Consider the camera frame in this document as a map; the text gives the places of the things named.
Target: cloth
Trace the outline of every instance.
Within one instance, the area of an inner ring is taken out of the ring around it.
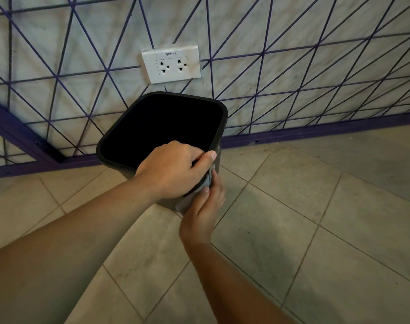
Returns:
[[[182,200],[176,204],[175,209],[178,212],[180,212],[182,215],[184,215],[187,209],[190,208],[190,205],[193,202],[193,199],[199,193],[199,191],[202,190],[203,187],[208,187],[211,185],[212,183],[211,170],[214,168],[215,168],[215,165],[212,165],[212,167],[208,170],[208,173],[206,174],[206,178],[201,186],[199,186],[196,190],[191,192],[188,196],[185,196],[184,198],[182,198]]]

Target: white outlet cover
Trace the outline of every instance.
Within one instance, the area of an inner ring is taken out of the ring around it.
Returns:
[[[197,45],[169,46],[142,52],[151,84],[200,78]]]

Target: trash bin rim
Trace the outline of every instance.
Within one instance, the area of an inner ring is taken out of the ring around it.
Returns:
[[[214,103],[217,103],[221,109],[223,110],[223,116],[221,118],[220,124],[218,126],[217,132],[214,136],[214,139],[212,140],[211,146],[209,148],[209,150],[217,150],[218,144],[220,142],[221,136],[223,136],[223,131],[224,131],[224,127],[226,126],[227,123],[227,116],[228,116],[228,112],[227,112],[227,108],[226,106],[219,100],[215,100],[215,99],[211,99],[208,97],[200,97],[197,95],[190,95],[190,94],[181,94],[181,93],[173,93],[173,92],[162,92],[162,91],[157,91],[157,92],[150,92],[147,93],[145,95],[142,95],[140,97],[137,98],[136,101],[134,101],[130,107],[128,107],[128,109],[118,118],[118,120],[116,120],[116,122],[110,127],[110,129],[103,135],[103,137],[100,139],[100,141],[97,144],[97,148],[95,150],[95,153],[97,155],[97,158],[106,166],[116,169],[116,170],[123,170],[123,171],[127,171],[130,173],[135,173],[135,171],[132,170],[131,167],[122,165],[120,163],[117,162],[113,162],[112,160],[107,159],[105,156],[103,156],[103,154],[101,153],[101,145],[102,143],[106,140],[107,136],[110,135],[110,133],[116,128],[116,126],[119,124],[119,122],[121,120],[123,120],[130,111],[132,111],[132,109],[143,99],[150,97],[152,95],[174,95],[177,97],[188,97],[188,98],[193,98],[193,99],[198,99],[198,100],[204,100],[204,101],[211,101]]]

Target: wall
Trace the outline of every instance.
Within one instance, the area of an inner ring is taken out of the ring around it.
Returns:
[[[66,156],[152,91],[222,100],[225,135],[410,112],[410,0],[11,1],[0,103]],[[140,52],[175,41],[199,45],[202,78],[148,85]],[[21,153],[0,137],[0,165]]]

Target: tiled floor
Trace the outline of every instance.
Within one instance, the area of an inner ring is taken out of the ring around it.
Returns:
[[[223,150],[214,247],[298,323],[410,324],[410,126]],[[0,179],[0,247],[124,178],[103,166]],[[150,207],[68,323],[216,323]]]

